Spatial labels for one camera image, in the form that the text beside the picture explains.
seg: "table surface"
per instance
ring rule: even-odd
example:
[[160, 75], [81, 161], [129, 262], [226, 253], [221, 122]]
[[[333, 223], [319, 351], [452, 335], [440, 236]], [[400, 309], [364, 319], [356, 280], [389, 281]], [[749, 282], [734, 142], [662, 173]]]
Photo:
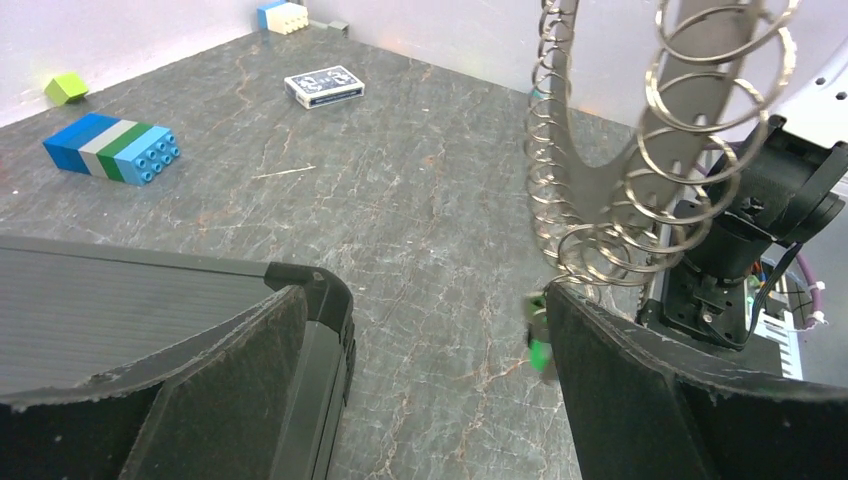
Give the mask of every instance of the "table surface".
[[[336, 64], [364, 98], [283, 94]], [[559, 389], [524, 361], [519, 300], [553, 274], [529, 229], [526, 104], [329, 32], [255, 33], [0, 131], [0, 233], [337, 273], [359, 352], [331, 478], [579, 478]], [[40, 142], [88, 111], [168, 126], [183, 156], [142, 188], [57, 170]], [[629, 134], [575, 129], [592, 158]]]

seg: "black cable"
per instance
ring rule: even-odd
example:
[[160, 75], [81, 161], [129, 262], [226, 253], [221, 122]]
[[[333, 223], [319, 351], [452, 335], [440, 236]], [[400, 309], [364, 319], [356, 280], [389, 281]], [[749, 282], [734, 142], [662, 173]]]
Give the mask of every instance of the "black cable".
[[748, 340], [751, 338], [751, 335], [754, 333], [754, 330], [757, 328], [757, 321], [760, 317], [760, 310], [762, 310], [763, 305], [766, 303], [766, 298], [768, 298], [769, 292], [774, 289], [774, 286], [777, 285], [777, 282], [780, 281], [780, 278], [783, 274], [786, 273], [786, 270], [789, 269], [789, 265], [792, 264], [792, 261], [795, 260], [795, 257], [798, 256], [798, 252], [801, 251], [801, 247], [804, 246], [803, 243], [796, 243], [792, 246], [783, 256], [780, 258], [780, 261], [777, 262], [774, 269], [771, 272], [768, 280], [765, 285], [760, 288], [760, 291], [757, 292], [757, 296], [754, 298], [754, 306], [753, 312], [751, 313], [751, 326], [748, 328], [748, 334], [745, 335], [745, 339], [741, 342], [734, 342], [727, 338], [724, 338], [719, 334], [712, 325], [707, 322], [702, 321], [702, 325], [707, 328], [707, 333], [716, 341], [719, 345], [730, 348], [733, 350], [740, 351], [745, 348], [745, 345], [748, 343]]

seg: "spiral binding wire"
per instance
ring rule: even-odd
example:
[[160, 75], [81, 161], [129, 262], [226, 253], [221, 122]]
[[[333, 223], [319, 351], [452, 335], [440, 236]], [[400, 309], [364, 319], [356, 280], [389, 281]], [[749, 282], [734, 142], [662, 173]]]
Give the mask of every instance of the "spiral binding wire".
[[[795, 13], [799, 1], [789, 0], [785, 10], [777, 17], [765, 9], [759, 13], [753, 12], [756, 13], [759, 21], [766, 22], [768, 27], [764, 33], [741, 48], [713, 57], [694, 57], [676, 51], [670, 45], [672, 39], [710, 15], [719, 13], [750, 15], [751, 12], [748, 9], [754, 7], [749, 2], [740, 1], [735, 5], [709, 8], [680, 22], [671, 33], [666, 33], [668, 27], [666, 11], [669, 1], [660, 0], [655, 23], [661, 48], [645, 78], [647, 109], [661, 121], [663, 126], [648, 131], [644, 122], [646, 115], [642, 116], [642, 122], [636, 128], [634, 135], [635, 147], [631, 147], [628, 157], [637, 153], [633, 149], [638, 149], [644, 163], [639, 162], [639, 165], [635, 165], [631, 161], [624, 169], [626, 173], [618, 182], [617, 190], [613, 192], [607, 205], [611, 221], [606, 224], [590, 224], [581, 219], [574, 208], [569, 190], [573, 179], [569, 178], [569, 172], [564, 166], [558, 164], [552, 155], [555, 150], [567, 151], [562, 148], [562, 145], [556, 145], [551, 140], [551, 129], [563, 129], [565, 133], [567, 129], [566, 126], [558, 124], [549, 112], [554, 103], [560, 104], [563, 109], [568, 105], [571, 93], [568, 80], [571, 63], [570, 43], [574, 39], [574, 23], [579, 0], [541, 1], [538, 60], [532, 74], [533, 87], [541, 94], [541, 97], [531, 96], [530, 100], [525, 151], [532, 162], [527, 173], [526, 187], [530, 197], [533, 231], [536, 234], [538, 246], [546, 259], [561, 271], [554, 281], [598, 287], [644, 286], [656, 273], [673, 267], [680, 261], [685, 251], [703, 240], [709, 231], [712, 219], [727, 208], [733, 200], [739, 186], [740, 170], [755, 157], [765, 140], [767, 109], [783, 91], [794, 70], [795, 45], [785, 25]], [[779, 39], [783, 49], [782, 65], [768, 94], [761, 94], [743, 78], [732, 79], [735, 85], [745, 91], [753, 101], [753, 108], [744, 115], [721, 124], [689, 124], [676, 118], [666, 106], [663, 93], [669, 87], [698, 78], [725, 79], [730, 74], [720, 69], [722, 65], [743, 59], [775, 37]], [[562, 55], [566, 61], [555, 65], [552, 61], [554, 54]], [[699, 70], [660, 85], [660, 65], [666, 56], [693, 66], [714, 66], [715, 70]], [[564, 92], [546, 88], [545, 84], [552, 78], [557, 78], [566, 85]], [[754, 118], [756, 118], [755, 135], [745, 153], [740, 157], [727, 142], [720, 138], [719, 134]], [[683, 172], [661, 169], [651, 158], [646, 142], [660, 135], [680, 132], [708, 139], [718, 145], [726, 155], [723, 169], [711, 172], [704, 178], [692, 178]], [[634, 188], [633, 184], [637, 178], [646, 175], [658, 175], [665, 181], [674, 183], [678, 193], [684, 188], [692, 189], [698, 203], [693, 214], [685, 218], [676, 217], [671, 212], [653, 205], [650, 199], [641, 199], [640, 192]], [[727, 187], [723, 189], [722, 198], [713, 203], [706, 195], [704, 187], [717, 182], [726, 182]], [[634, 222], [632, 220], [634, 211], [649, 221]], [[667, 240], [659, 234], [662, 226], [666, 226], [670, 231], [670, 238]], [[597, 260], [607, 264], [608, 268], [602, 269], [597, 266]]]

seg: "metal coil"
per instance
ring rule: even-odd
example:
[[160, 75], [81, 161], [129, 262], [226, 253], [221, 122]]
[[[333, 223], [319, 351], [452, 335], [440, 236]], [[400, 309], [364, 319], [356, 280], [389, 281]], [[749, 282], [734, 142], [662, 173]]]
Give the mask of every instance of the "metal coil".
[[[762, 0], [707, 7], [683, 18], [671, 30], [667, 15], [669, 1], [659, 2], [655, 26], [661, 48], [645, 75], [647, 108], [629, 147], [619, 155], [626, 159], [622, 175], [598, 217], [606, 220], [590, 222], [584, 221], [585, 212], [580, 212], [574, 205], [572, 182], [585, 180], [570, 178], [573, 176], [572, 169], [556, 160], [575, 155], [576, 149], [573, 143], [568, 144], [571, 139], [567, 125], [552, 115], [552, 109], [566, 109], [568, 106], [571, 93], [568, 79], [570, 48], [579, 0], [542, 0], [538, 60], [532, 73], [533, 88], [540, 96], [531, 96], [526, 124], [525, 151], [532, 160], [526, 186], [538, 246], [545, 258], [560, 270], [555, 281], [593, 286], [644, 286], [657, 272], [673, 267], [684, 252], [703, 240], [712, 219], [733, 200], [739, 186], [740, 170], [756, 156], [765, 140], [767, 109], [786, 87], [794, 70], [795, 45], [786, 24], [799, 1], [789, 0], [785, 10], [777, 17], [762, 6]], [[705, 3], [710, 2], [700, 0], [701, 5]], [[753, 35], [744, 45], [719, 55], [695, 56], [674, 47], [675, 38], [717, 15], [724, 15], [728, 22], [745, 18], [752, 25], [764, 22], [767, 28], [764, 33]], [[762, 94], [737, 75], [747, 55], [775, 38], [783, 52], [781, 68], [769, 91]], [[691, 71], [663, 80], [660, 67], [664, 61], [666, 65], [669, 63], [668, 58], [692, 67]], [[721, 123], [718, 116], [715, 121], [706, 123], [677, 118], [667, 105], [666, 92], [685, 82], [705, 80], [731, 82], [750, 97], [753, 107], [745, 114]], [[548, 86], [554, 83], [564, 88]], [[721, 102], [717, 111], [723, 109], [727, 100], [727, 97], [715, 99]], [[756, 120], [753, 141], [746, 145], [744, 154], [739, 155], [721, 139], [720, 134], [752, 119]], [[709, 148], [708, 145], [720, 149], [726, 157], [723, 169], [700, 178], [690, 173], [697, 160], [695, 157], [688, 162], [688, 169], [680, 168], [679, 161], [677, 168], [663, 168], [656, 161], [657, 152], [651, 151], [650, 144], [665, 135], [691, 136], [693, 141], [700, 142], [698, 145], [701, 147], [696, 149], [698, 157], [702, 150]], [[673, 185], [675, 197], [681, 195], [684, 189], [690, 189], [698, 206], [691, 215], [675, 216], [662, 206], [662, 202], [650, 198], [650, 191], [636, 185], [648, 177], [654, 183], [661, 180]], [[723, 197], [712, 202], [704, 187], [717, 182], [725, 182], [726, 188], [723, 189]], [[658, 235], [662, 226], [670, 229], [668, 241], [663, 241]]]

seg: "bright green object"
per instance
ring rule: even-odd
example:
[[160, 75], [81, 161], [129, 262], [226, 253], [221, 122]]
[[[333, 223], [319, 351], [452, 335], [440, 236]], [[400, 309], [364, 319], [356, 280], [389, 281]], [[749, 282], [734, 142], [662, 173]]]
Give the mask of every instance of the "bright green object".
[[551, 361], [551, 346], [538, 340], [530, 342], [530, 365], [537, 371], [544, 372]]
[[52, 100], [56, 105], [64, 105], [66, 103], [81, 100], [85, 94], [88, 93], [88, 87], [85, 85], [85, 82], [79, 78], [79, 75], [71, 72], [54, 77], [53, 80], [47, 84], [47, 88], [44, 89], [44, 93], [46, 93], [47, 96], [50, 97], [50, 100]]

